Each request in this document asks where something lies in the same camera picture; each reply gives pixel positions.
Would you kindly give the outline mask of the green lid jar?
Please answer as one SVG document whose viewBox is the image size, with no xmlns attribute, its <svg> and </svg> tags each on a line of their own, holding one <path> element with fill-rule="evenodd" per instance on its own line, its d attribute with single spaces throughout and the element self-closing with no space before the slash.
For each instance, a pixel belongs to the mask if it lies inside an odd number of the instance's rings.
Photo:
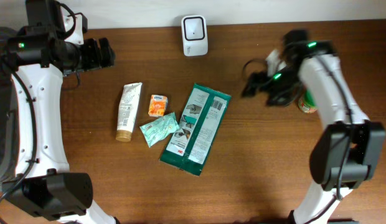
<svg viewBox="0 0 386 224">
<path fill-rule="evenodd" d="M 304 113 L 314 113 L 317 111 L 316 104 L 308 90 L 300 96 L 298 108 Z"/>
</svg>

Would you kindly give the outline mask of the white cream tube gold cap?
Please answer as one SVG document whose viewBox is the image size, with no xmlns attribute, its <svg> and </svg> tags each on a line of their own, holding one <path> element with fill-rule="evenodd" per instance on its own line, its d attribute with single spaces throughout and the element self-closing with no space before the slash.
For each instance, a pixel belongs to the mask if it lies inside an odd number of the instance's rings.
<svg viewBox="0 0 386 224">
<path fill-rule="evenodd" d="M 118 120 L 116 127 L 117 141 L 130 142 L 136 115 L 139 107 L 142 83 L 130 83 L 124 85 L 121 100 L 118 107 Z"/>
</svg>

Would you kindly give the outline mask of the green wipes pack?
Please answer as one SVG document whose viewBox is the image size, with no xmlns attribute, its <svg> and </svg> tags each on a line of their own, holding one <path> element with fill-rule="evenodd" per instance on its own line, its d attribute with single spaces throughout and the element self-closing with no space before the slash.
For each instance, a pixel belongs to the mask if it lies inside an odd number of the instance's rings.
<svg viewBox="0 0 386 224">
<path fill-rule="evenodd" d="M 172 134 L 159 160 L 201 175 L 230 100 L 226 93 L 195 84 L 182 111 L 179 129 Z"/>
</svg>

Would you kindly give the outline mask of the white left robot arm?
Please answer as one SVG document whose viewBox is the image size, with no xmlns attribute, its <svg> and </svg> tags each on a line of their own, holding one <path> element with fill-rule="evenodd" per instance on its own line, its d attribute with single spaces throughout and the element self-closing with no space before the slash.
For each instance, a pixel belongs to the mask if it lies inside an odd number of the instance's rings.
<svg viewBox="0 0 386 224">
<path fill-rule="evenodd" d="M 60 118 L 66 76 L 112 67 L 106 38 L 85 39 L 87 18 L 58 1 L 27 1 L 28 24 L 1 57 L 17 98 L 16 178 L 2 183 L 1 199 L 32 217 L 60 223 L 116 223 L 93 198 L 86 173 L 69 169 Z"/>
</svg>

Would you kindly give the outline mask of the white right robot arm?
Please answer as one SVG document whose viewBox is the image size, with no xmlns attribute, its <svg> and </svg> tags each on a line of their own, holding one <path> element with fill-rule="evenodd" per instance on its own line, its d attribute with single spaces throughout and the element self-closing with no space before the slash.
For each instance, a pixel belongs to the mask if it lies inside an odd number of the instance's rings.
<svg viewBox="0 0 386 224">
<path fill-rule="evenodd" d="M 323 133 L 309 157 L 311 185 L 285 223 L 329 223 L 339 203 L 374 176 L 386 139 L 382 123 L 361 110 L 344 79 L 330 40 L 310 40 L 307 30 L 283 36 L 283 51 L 253 72 L 242 97 L 268 93 L 267 106 L 288 106 L 308 91 Z"/>
</svg>

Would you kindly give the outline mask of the orange Kleenex tissue pack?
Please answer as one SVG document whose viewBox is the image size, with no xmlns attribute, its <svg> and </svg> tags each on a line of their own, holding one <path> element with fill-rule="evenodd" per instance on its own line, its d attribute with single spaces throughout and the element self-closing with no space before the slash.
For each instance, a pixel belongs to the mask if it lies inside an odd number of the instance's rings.
<svg viewBox="0 0 386 224">
<path fill-rule="evenodd" d="M 148 115 L 151 117 L 162 117 L 166 112 L 168 98 L 162 95 L 151 95 Z"/>
</svg>

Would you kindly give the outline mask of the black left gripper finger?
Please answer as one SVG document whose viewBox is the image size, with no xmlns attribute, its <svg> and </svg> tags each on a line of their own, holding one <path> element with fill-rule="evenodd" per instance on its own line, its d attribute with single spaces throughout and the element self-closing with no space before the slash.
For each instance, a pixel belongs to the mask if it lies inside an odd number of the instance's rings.
<svg viewBox="0 0 386 224">
<path fill-rule="evenodd" d="M 100 38 L 99 39 L 100 43 L 100 51 L 103 57 L 114 57 L 115 53 L 113 49 L 110 46 L 110 42 L 107 38 Z"/>
<path fill-rule="evenodd" d="M 115 65 L 115 58 L 114 57 L 103 57 L 100 61 L 100 67 L 101 68 L 112 67 L 114 65 Z"/>
</svg>

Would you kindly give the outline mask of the mint green tissue pack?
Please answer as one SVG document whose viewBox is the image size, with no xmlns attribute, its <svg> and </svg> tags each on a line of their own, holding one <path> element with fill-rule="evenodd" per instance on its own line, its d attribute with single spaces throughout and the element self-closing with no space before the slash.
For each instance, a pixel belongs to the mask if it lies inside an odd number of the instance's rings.
<svg viewBox="0 0 386 224">
<path fill-rule="evenodd" d="M 175 133 L 179 129 L 176 121 L 175 112 L 164 115 L 150 123 L 139 127 L 143 133 L 148 147 L 152 147 L 158 141 L 162 141 L 168 135 Z"/>
</svg>

